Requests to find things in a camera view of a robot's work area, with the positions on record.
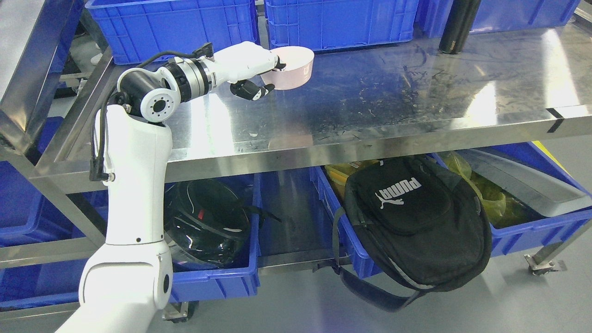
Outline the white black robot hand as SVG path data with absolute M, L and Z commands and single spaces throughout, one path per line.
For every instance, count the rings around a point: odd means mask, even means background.
M 278 55 L 247 41 L 216 51 L 207 68 L 212 74 L 214 88 L 228 82 L 233 95 L 256 101 L 273 91 L 275 85 L 258 86 L 250 79 L 271 70 L 283 70 L 286 66 Z

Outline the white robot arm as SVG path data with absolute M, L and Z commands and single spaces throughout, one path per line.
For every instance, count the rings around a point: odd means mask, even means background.
M 190 54 L 161 51 L 125 70 L 97 111 L 90 175 L 108 190 L 103 245 L 80 278 L 80 307 L 59 333 L 144 333 L 169 302 L 173 268 L 163 201 L 171 129 L 180 103 L 214 88 L 211 43 Z

